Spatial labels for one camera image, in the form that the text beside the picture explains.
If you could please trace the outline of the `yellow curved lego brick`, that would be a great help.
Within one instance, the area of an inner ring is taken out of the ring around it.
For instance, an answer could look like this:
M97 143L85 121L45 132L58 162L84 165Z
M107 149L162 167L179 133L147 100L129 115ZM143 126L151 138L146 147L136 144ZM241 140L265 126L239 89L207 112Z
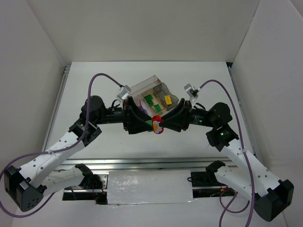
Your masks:
M171 100L170 95L165 95L164 99L165 99L166 105L171 105L172 104L172 100Z

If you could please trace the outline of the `small green lego brick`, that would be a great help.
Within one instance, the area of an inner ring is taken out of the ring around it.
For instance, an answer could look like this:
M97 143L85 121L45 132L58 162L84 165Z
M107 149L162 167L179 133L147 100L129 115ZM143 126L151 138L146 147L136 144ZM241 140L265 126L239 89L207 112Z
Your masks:
M152 100L147 100L147 104L148 104L149 106L153 106L153 105L154 105L154 103L153 103Z

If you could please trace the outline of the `green lego plate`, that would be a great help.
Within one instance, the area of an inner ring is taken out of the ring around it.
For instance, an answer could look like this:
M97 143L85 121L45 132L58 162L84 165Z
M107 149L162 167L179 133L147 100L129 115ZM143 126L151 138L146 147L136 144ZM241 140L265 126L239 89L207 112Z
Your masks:
M159 104L154 105L153 107L154 107L154 109L155 109L155 111L156 111L157 113L160 112L160 111L162 110L162 108L161 108L161 106L160 106Z

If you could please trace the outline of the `purple lego brick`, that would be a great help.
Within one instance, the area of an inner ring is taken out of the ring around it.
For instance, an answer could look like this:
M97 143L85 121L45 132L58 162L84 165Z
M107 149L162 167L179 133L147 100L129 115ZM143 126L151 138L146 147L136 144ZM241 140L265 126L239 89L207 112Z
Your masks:
M147 112L147 110L146 109L144 109L142 106L139 106L139 108L140 108L140 110L142 110L145 114L147 114L148 115L148 112Z

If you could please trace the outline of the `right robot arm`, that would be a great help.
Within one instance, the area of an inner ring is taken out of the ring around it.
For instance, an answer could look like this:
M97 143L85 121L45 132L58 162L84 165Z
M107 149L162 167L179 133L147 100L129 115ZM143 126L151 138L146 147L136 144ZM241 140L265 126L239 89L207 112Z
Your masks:
M256 213L270 222L291 204L294 185L289 180L281 180L242 148L239 136L228 125L231 120L230 109L225 103L216 103L206 111L192 108L189 101L181 99L172 111L162 116L160 125L177 132L185 131L190 124L210 127L206 133L210 146L228 157L239 171L231 170L219 161L209 165L208 171L218 182L254 202Z

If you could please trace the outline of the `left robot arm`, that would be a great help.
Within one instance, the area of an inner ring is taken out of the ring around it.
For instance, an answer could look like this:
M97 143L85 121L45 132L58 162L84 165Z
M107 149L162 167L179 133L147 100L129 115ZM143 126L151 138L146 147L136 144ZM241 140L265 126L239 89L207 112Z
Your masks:
M6 193L22 212L35 208L41 200L69 186L93 184L95 175L85 164L55 172L65 160L85 149L101 133L99 125L122 123L129 134L151 131L151 117L142 111L131 96L122 107L106 108L101 97L89 96L81 108L79 119L47 151L31 153L34 159L14 167L11 161L1 172Z

